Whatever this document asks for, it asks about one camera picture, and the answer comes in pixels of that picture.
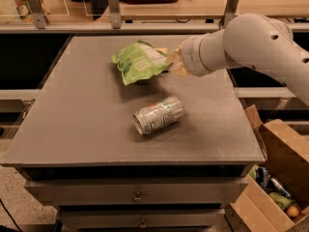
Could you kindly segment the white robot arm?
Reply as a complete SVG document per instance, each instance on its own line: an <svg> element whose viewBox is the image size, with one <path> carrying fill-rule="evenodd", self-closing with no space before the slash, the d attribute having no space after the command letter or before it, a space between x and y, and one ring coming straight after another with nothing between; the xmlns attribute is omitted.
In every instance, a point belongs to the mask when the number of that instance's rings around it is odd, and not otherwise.
<svg viewBox="0 0 309 232"><path fill-rule="evenodd" d="M174 72L195 76L251 68L309 104L309 52L294 42L286 23L261 14L241 14L219 31L184 40L165 63Z"/></svg>

